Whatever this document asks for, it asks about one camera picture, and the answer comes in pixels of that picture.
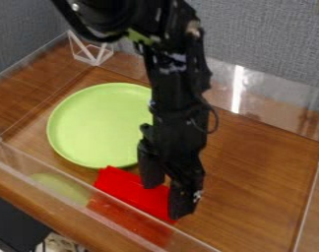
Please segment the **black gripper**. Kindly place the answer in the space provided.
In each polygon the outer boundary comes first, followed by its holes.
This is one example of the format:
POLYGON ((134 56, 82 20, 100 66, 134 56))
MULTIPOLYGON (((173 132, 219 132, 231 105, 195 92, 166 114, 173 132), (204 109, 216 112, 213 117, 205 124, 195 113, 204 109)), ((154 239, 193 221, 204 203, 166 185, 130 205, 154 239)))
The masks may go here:
POLYGON ((200 152, 207 145, 208 110, 200 107, 161 111, 149 108, 152 124, 140 126, 142 138, 137 146, 141 182, 154 189, 172 179, 169 218, 192 214, 201 199, 204 167, 200 152))

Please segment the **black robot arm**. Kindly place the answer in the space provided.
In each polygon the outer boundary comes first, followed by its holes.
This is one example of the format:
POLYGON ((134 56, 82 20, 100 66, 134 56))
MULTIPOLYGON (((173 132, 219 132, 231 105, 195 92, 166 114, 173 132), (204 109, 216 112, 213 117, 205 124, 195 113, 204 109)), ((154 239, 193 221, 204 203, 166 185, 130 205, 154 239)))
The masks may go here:
POLYGON ((219 116, 203 94, 211 89, 204 29, 187 0, 50 0, 70 27, 88 40, 129 39, 142 55, 152 87, 150 124, 142 124, 137 146, 145 188, 170 181, 169 218, 199 206, 205 171, 200 152, 219 127, 219 116))

